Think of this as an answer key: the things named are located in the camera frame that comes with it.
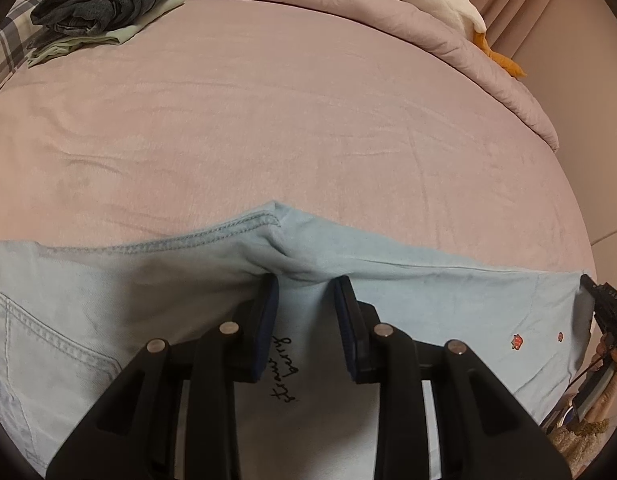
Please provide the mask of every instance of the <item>light blue jeans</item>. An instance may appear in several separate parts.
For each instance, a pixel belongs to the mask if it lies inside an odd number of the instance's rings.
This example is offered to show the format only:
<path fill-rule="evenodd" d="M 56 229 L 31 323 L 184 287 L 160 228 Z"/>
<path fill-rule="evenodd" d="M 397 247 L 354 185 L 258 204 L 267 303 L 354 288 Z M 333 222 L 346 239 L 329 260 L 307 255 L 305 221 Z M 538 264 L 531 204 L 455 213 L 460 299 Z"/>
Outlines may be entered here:
<path fill-rule="evenodd" d="M 246 480 L 372 476 L 378 391 L 346 372 L 325 294 L 331 278 L 348 274 L 358 298 L 415 339 L 466 341 L 536 420 L 564 392 L 589 339 L 593 305 L 579 293 L 579 273 L 487 267 L 278 203 L 129 246 L 0 242 L 0 421 L 9 436 L 44 474 L 146 341 L 199 336 L 251 298 L 265 272 L 280 277 L 275 366 L 259 384 L 237 386 Z M 434 476 L 429 392 L 427 403 Z"/>

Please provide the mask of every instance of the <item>strawberry embroidery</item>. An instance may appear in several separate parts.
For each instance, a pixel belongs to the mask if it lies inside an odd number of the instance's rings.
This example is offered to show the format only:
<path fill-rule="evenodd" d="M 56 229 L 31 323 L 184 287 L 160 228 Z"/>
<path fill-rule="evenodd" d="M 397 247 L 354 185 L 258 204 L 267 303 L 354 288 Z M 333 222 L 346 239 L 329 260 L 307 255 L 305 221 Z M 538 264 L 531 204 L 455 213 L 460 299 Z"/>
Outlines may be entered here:
<path fill-rule="evenodd" d="M 511 341 L 513 350 L 519 350 L 522 347 L 522 343 L 524 343 L 524 339 L 522 339 L 522 336 L 519 334 L 515 334 L 513 336 L 513 340 Z"/>

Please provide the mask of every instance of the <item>black clamp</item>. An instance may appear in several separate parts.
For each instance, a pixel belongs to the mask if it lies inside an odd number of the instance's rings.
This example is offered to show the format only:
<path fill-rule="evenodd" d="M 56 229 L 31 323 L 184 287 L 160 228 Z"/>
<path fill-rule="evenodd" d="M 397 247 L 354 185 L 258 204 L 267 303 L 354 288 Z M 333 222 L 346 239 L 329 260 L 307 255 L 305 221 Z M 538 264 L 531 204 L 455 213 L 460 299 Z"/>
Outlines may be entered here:
<path fill-rule="evenodd" d="M 277 278 L 201 338 L 148 342 L 54 456 L 47 480 L 172 480 L 182 386 L 190 381 L 187 479 L 240 478 L 233 383 L 255 383 L 268 360 Z"/>
<path fill-rule="evenodd" d="M 608 283 L 596 285 L 587 274 L 580 277 L 580 284 L 595 301 L 595 321 L 602 333 L 607 336 L 606 344 L 617 348 L 617 290 Z M 604 393 L 616 369 L 613 358 L 607 354 L 602 360 L 602 365 L 587 375 L 572 401 L 578 420 L 583 420 L 588 410 Z"/>
<path fill-rule="evenodd" d="M 380 383 L 374 480 L 429 480 L 422 381 L 431 381 L 444 480 L 570 480 L 569 466 L 489 368 L 462 341 L 414 341 L 333 280 L 346 365 Z"/>
<path fill-rule="evenodd" d="M 357 301 L 348 277 L 332 285 L 351 377 L 380 385 L 374 480 L 430 479 L 422 381 L 431 381 L 443 480 L 570 480 L 562 456 L 466 344 L 413 341 Z M 187 380 L 185 478 L 239 480 L 233 383 L 265 370 L 277 305 L 277 279 L 267 275 L 255 300 L 198 340 L 151 340 L 60 448 L 47 480 L 173 480 Z"/>

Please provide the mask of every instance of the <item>jeans seam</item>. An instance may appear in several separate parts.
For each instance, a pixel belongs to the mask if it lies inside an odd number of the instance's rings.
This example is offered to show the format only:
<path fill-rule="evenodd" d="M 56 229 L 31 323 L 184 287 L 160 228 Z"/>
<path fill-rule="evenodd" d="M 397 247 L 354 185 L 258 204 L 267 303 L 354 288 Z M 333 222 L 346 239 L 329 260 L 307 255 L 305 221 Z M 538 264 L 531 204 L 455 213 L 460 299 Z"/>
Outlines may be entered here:
<path fill-rule="evenodd" d="M 0 415 L 0 424 L 2 425 L 3 428 L 6 427 L 6 424 L 4 423 L 2 416 Z M 42 462 L 39 457 L 35 456 L 33 453 L 31 453 L 30 451 L 28 451 L 27 449 L 24 450 L 24 454 L 26 455 L 26 458 L 28 458 L 29 460 L 35 462 L 37 465 L 42 466 L 42 467 L 46 467 L 48 464 L 45 462 Z"/>
<path fill-rule="evenodd" d="M 246 222 L 258 221 L 256 225 L 244 227 L 238 231 L 233 231 L 227 233 L 223 236 L 213 237 L 209 240 L 198 240 L 197 238 L 207 237 L 213 233 L 220 232 L 222 230 L 230 229 L 231 227 L 239 226 L 240 224 L 244 224 Z M 280 227 L 280 221 L 278 218 L 271 213 L 258 213 L 256 215 L 252 215 L 246 218 L 241 218 L 234 222 L 229 222 L 226 224 L 222 224 L 218 227 L 215 227 L 210 230 L 201 231 L 198 233 L 191 233 L 183 236 L 176 236 L 165 238 L 163 240 L 152 240 L 149 242 L 141 242 L 138 244 L 129 244 L 129 245 L 117 245 L 111 247 L 102 247 L 102 248 L 89 248 L 89 247 L 53 247 L 48 248 L 48 250 L 53 251 L 55 253 L 90 253 L 90 254 L 98 254 L 98 253 L 120 253 L 120 254 L 137 254 L 137 253 L 148 253 L 148 252 L 163 252 L 163 251 L 173 251 L 178 249 L 191 249 L 195 247 L 200 247 L 203 245 L 208 245 L 211 243 L 215 243 L 217 241 L 223 240 L 225 238 L 229 238 L 235 235 L 243 234 L 249 231 L 253 231 L 258 229 L 259 227 L 265 225 L 275 225 Z"/>
<path fill-rule="evenodd" d="M 59 352 L 62 352 L 64 355 L 67 355 L 71 359 L 80 361 L 82 364 L 90 368 L 107 374 L 109 379 L 112 380 L 115 377 L 115 372 L 119 372 L 122 369 L 116 359 L 105 356 L 103 354 L 98 354 L 97 352 L 94 352 L 92 350 L 80 348 L 77 343 L 71 341 L 66 336 L 62 336 L 59 333 L 54 333 L 52 330 L 48 329 L 41 321 L 37 320 L 31 314 L 25 312 L 21 306 L 19 306 L 17 303 L 15 303 L 15 301 L 11 300 L 2 292 L 0 292 L 0 306 L 6 311 L 7 319 L 9 314 L 12 315 L 24 327 L 31 330 L 35 336 L 42 339 L 42 341 L 47 342 L 48 344 L 53 346 L 53 348 L 55 348 Z M 75 354 L 71 354 L 65 348 L 62 348 L 61 343 L 64 343 L 67 346 L 71 347 L 71 350 L 73 350 Z M 6 378 L 10 381 L 10 378 L 8 377 L 8 366 L 6 371 Z"/>
<path fill-rule="evenodd" d="M 32 437 L 32 431 L 31 431 L 31 425 L 29 424 L 28 418 L 26 417 L 26 412 L 24 411 L 24 407 L 22 406 L 22 401 L 19 399 L 18 396 L 15 395 L 15 393 L 12 391 L 10 384 L 11 384 L 11 380 L 10 380 L 10 371 L 9 371 L 9 357 L 8 357 L 8 338 L 9 338 L 9 317 L 8 317 L 8 311 L 6 312 L 6 317 L 4 318 L 4 358 L 6 360 L 6 381 L 9 384 L 9 391 L 10 394 L 13 396 L 14 399 L 17 400 L 17 403 L 19 405 L 19 411 L 22 413 L 22 418 L 24 419 L 24 422 L 26 424 L 26 429 L 28 430 L 29 433 L 29 437 L 31 439 L 31 447 L 32 447 L 32 453 L 30 451 L 28 451 L 27 449 L 24 450 L 25 455 L 29 458 L 34 460 L 34 462 L 38 463 L 39 465 L 42 465 L 42 461 L 40 459 L 40 457 L 38 456 L 37 453 L 37 449 L 35 449 L 35 441 Z"/>

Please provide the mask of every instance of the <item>plaid blanket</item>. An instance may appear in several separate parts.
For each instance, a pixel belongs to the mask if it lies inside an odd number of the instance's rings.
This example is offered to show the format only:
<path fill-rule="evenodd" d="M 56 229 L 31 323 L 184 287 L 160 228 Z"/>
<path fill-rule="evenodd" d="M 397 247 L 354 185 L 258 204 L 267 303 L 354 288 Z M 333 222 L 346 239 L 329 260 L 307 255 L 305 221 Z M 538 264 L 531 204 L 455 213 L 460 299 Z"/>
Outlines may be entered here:
<path fill-rule="evenodd" d="M 41 26 L 31 23 L 31 11 L 41 0 L 16 0 L 0 24 L 0 88 L 24 62 L 25 46 Z"/>

